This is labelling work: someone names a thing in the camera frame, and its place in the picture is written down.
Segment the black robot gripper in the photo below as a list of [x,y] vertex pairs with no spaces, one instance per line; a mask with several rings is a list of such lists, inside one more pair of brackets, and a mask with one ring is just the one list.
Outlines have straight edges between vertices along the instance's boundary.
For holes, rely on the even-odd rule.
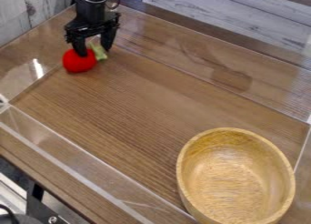
[[101,36],[101,47],[109,51],[115,42],[120,14],[116,6],[107,5],[108,0],[73,0],[75,19],[64,26],[65,41],[79,56],[88,55],[87,38]]

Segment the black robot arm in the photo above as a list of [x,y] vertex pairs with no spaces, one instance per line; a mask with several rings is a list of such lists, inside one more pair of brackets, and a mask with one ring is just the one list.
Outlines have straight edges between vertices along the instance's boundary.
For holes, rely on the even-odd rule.
[[101,37],[101,47],[108,51],[115,42],[120,14],[105,5],[107,0],[75,0],[75,18],[64,26],[65,42],[72,45],[75,52],[88,55],[87,39]]

